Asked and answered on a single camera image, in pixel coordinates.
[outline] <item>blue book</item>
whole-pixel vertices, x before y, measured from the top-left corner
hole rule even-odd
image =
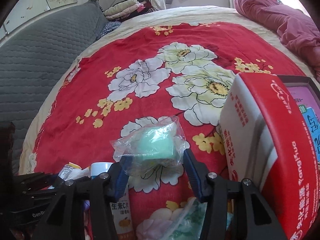
[[[320,161],[320,124],[312,107],[300,105],[299,109],[309,128],[318,162]]]

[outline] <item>red and white box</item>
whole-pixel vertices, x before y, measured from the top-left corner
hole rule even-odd
[[[317,215],[318,164],[308,127],[285,85],[269,74],[238,74],[220,126],[230,179],[251,179],[287,238],[301,239]]]

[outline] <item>purple object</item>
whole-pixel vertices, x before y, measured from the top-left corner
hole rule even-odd
[[[309,16],[275,0],[234,0],[234,4],[241,15],[277,32],[284,46],[314,67],[320,81],[320,32]]]
[[[312,107],[318,120],[320,119],[320,108],[308,87],[288,87],[287,89],[297,105]]]

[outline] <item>gray quilted cover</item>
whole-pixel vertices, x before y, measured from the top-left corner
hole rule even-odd
[[[0,120],[16,127],[13,173],[19,170],[24,138],[42,103],[106,23],[98,1],[89,0],[37,20],[0,47]]]

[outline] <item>flower center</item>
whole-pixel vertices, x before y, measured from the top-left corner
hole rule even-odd
[[[184,57],[186,56],[188,53],[190,53],[191,50],[190,49],[182,49],[177,53],[178,57]]]
[[[133,83],[133,82],[136,81],[136,79],[137,79],[137,74],[134,74],[134,75],[131,76],[130,82]]]
[[[209,91],[216,95],[226,96],[229,93],[229,88],[222,83],[208,82],[206,87]]]

